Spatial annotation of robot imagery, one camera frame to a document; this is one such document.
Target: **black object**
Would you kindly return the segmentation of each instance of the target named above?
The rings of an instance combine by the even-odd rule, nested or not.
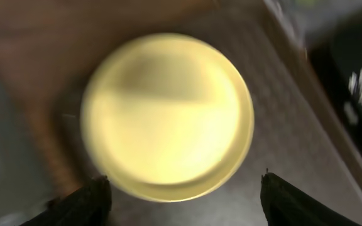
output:
[[[348,89],[350,76],[353,72],[359,75],[362,68],[362,21],[336,33],[309,56],[337,115],[362,154],[362,106]],[[358,121],[353,123],[352,116]]]
[[[110,183],[106,177],[100,177],[90,180],[84,187],[22,226],[103,226],[110,209]]]
[[[274,173],[262,176],[261,203],[269,226],[359,226]]]

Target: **wooden table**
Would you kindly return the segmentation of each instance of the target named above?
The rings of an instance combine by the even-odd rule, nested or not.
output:
[[[52,122],[67,85],[125,40],[214,6],[212,0],[0,0],[0,80],[23,111],[58,195],[81,185]]]

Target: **dark tray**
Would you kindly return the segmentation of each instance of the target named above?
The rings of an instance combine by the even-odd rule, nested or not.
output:
[[[360,184],[353,180],[300,91],[303,83],[295,80],[299,70],[310,67],[306,64],[300,68],[303,62],[265,7],[222,9],[165,31],[204,40],[234,63],[253,98],[253,143],[238,172],[218,190],[196,200],[152,203],[113,187],[111,215],[118,225],[266,225],[260,179],[267,168],[362,224],[362,192],[356,189]],[[287,48],[292,55],[280,55],[284,51],[278,46]],[[293,67],[280,56],[291,59]],[[98,171],[80,136],[83,85],[85,82],[74,85],[63,96],[56,117],[69,156],[79,174],[88,177]]]

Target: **yellow lid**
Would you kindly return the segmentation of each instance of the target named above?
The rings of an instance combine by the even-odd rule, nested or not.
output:
[[[224,183],[248,152],[253,108],[238,71],[208,44],[160,34],[125,44],[92,77],[82,133],[124,191],[187,200]]]

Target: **gray object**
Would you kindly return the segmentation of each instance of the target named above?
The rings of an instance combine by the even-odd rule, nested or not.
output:
[[[53,195],[20,119],[0,84],[0,225],[33,218]]]
[[[295,45],[310,48],[362,13],[362,0],[263,0]]]

